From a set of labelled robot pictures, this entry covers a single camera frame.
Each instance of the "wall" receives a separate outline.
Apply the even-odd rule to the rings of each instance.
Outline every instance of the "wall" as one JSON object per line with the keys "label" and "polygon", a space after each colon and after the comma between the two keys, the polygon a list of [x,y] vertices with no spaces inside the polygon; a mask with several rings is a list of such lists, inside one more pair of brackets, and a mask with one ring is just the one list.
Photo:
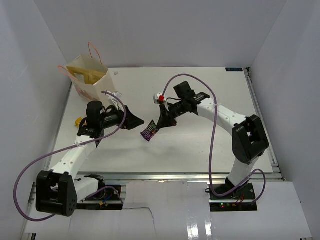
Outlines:
{"label": "wall", "polygon": [[252,65],[252,81],[280,169],[320,239],[320,1],[289,0]]}
{"label": "wall", "polygon": [[71,61],[109,67],[251,66],[286,0],[34,0]]}
{"label": "wall", "polygon": [[[1,239],[16,240],[22,232],[14,183],[29,162],[52,148],[70,86],[57,70],[65,63],[32,0],[0,1]],[[42,166],[32,167],[20,182],[18,199],[24,211]]]}

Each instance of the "table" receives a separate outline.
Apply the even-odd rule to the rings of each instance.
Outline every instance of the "table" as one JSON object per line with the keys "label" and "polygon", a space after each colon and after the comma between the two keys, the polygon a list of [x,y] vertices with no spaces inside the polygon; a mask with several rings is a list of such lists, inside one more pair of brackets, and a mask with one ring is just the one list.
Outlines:
{"label": "table", "polygon": [[[246,116],[257,114],[244,72],[227,72],[225,68],[141,67],[110,68],[115,88],[123,94],[122,101],[145,124],[134,130],[120,130],[101,142],[83,164],[80,172],[103,173],[207,173],[213,123],[187,113],[177,119],[177,126],[163,128],[147,142],[140,132],[154,119],[158,122],[160,109],[153,103],[154,93],[162,92],[174,75],[186,73],[205,81],[215,92],[218,103]],[[196,93],[209,91],[201,83],[186,76],[175,79],[166,97],[176,97],[173,87],[188,81]],[[73,144],[78,129],[75,121],[86,116],[87,102],[72,87],[54,150]],[[105,134],[114,128],[105,130]],[[52,157],[54,166],[65,152]],[[213,173],[231,171],[235,157],[232,138],[221,127],[216,129],[213,149]],[[255,165],[272,173],[268,151]]]}

